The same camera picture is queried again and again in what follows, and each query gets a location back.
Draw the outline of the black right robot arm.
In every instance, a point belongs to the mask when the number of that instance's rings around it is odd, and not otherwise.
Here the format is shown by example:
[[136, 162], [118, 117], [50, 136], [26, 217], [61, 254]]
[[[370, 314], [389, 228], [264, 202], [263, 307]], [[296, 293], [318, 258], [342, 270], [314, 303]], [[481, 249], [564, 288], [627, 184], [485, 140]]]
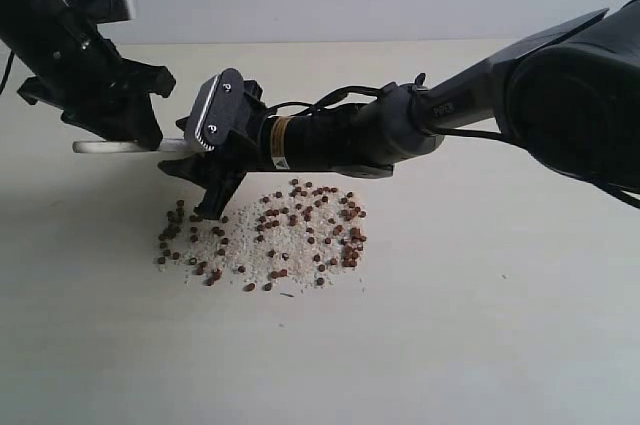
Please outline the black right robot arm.
[[378, 179], [447, 137], [502, 142], [551, 171], [639, 204], [639, 3], [597, 10], [526, 37], [428, 87], [344, 86], [313, 103], [268, 106], [226, 69], [178, 123], [183, 158], [162, 172], [203, 188], [196, 213], [220, 217], [251, 172]]

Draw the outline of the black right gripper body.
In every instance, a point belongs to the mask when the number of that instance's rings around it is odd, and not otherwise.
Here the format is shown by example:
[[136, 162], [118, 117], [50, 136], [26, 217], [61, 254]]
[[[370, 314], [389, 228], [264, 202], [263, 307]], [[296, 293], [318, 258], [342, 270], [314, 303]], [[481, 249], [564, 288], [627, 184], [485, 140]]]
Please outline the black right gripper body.
[[266, 105], [262, 88], [255, 80], [244, 80], [244, 92], [238, 114], [227, 140], [216, 147], [220, 168], [246, 170], [258, 160], [258, 135]]

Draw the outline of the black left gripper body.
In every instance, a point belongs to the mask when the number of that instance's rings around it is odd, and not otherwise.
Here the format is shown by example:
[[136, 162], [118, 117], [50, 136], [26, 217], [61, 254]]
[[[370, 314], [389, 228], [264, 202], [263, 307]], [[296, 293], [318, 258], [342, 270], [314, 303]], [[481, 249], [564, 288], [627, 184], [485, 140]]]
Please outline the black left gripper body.
[[129, 139], [126, 101], [116, 91], [123, 58], [97, 26], [82, 20], [47, 28], [39, 45], [24, 60], [33, 75], [18, 95], [30, 105], [59, 109], [68, 125], [104, 139]]

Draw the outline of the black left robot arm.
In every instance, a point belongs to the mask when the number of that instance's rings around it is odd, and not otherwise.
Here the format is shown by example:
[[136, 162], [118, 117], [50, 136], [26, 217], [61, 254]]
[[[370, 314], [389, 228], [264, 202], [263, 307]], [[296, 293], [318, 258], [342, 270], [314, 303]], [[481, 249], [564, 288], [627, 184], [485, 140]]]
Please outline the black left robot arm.
[[1, 40], [33, 74], [19, 95], [103, 139], [157, 149], [151, 97], [169, 97], [176, 80], [164, 66], [124, 58], [98, 29], [133, 17], [132, 0], [1, 0]]

